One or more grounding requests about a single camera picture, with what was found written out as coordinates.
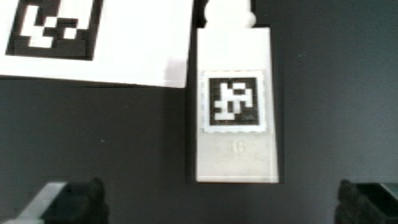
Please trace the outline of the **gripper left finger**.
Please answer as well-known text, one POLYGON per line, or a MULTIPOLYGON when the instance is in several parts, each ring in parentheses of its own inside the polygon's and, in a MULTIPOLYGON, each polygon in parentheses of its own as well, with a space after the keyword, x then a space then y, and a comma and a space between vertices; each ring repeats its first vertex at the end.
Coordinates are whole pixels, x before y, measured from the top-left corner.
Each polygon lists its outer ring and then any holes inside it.
POLYGON ((49 182, 17 217, 15 224, 108 224, 109 209, 104 202, 104 184, 49 182))

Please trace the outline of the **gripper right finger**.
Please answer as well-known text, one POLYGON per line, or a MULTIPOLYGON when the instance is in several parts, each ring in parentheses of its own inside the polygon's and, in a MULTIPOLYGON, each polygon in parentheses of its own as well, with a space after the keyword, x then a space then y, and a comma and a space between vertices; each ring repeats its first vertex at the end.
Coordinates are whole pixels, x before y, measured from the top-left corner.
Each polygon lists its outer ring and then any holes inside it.
POLYGON ((340 181, 333 224, 398 224, 398 183, 340 181))

